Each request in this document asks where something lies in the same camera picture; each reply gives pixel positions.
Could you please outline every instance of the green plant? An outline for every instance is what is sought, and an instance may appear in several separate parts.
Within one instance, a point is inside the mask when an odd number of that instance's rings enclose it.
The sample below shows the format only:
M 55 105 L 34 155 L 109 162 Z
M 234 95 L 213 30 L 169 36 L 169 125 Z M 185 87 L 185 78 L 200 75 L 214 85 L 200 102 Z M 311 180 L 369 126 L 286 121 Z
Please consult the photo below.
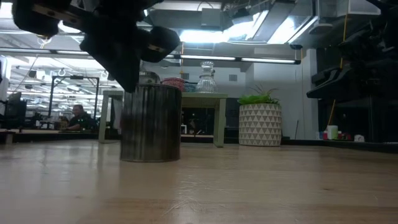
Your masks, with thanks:
M 279 105 L 279 100 L 277 98 L 272 98 L 271 93 L 277 89 L 271 89 L 264 91 L 262 85 L 255 88 L 250 88 L 258 93 L 258 95 L 243 95 L 240 97 L 238 102 L 242 105 L 258 104 L 258 103 L 270 103 Z

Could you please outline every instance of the wooden table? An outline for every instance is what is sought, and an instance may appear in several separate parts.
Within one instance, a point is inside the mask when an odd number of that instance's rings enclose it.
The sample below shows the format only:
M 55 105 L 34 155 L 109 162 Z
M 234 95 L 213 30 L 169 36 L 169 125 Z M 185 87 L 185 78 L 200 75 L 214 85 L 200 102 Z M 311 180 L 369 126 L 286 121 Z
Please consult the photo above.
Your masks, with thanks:
M 214 136 L 216 147 L 224 146 L 226 93 L 182 93 L 184 108 L 214 108 Z
M 105 142 L 105 123 L 108 112 L 108 100 L 112 96 L 123 96 L 123 91 L 104 91 L 101 109 L 101 121 L 99 122 L 99 141 Z M 182 107 L 184 108 L 214 108 L 214 137 L 216 147 L 224 146 L 225 128 L 225 103 L 226 93 L 182 93 Z

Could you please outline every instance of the potted plant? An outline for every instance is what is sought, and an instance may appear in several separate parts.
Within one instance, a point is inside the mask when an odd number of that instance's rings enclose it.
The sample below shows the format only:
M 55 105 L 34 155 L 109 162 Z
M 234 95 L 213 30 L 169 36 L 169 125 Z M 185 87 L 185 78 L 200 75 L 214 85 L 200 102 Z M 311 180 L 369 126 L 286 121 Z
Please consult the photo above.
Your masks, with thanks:
M 239 143 L 247 146 L 280 146 L 282 111 L 279 100 L 271 97 L 275 90 L 252 88 L 258 95 L 242 96 L 239 107 Z

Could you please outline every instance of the white geometric planter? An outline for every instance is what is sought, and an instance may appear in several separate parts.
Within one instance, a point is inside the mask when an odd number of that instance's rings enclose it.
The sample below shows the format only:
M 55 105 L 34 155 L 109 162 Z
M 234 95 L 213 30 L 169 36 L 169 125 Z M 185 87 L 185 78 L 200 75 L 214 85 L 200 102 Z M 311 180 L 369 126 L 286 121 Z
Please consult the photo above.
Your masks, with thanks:
M 260 103 L 239 107 L 239 144 L 280 146 L 281 139 L 280 105 Z

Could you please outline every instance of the glass jar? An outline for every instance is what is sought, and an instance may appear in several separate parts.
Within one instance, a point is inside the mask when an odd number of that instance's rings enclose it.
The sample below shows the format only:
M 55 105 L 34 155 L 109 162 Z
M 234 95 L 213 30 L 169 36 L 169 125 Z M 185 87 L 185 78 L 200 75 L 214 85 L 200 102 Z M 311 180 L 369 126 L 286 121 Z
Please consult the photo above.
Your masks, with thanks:
M 217 84 L 214 81 L 214 63 L 213 62 L 202 62 L 201 64 L 202 75 L 199 77 L 200 80 L 197 84 L 196 92 L 198 93 L 216 93 Z

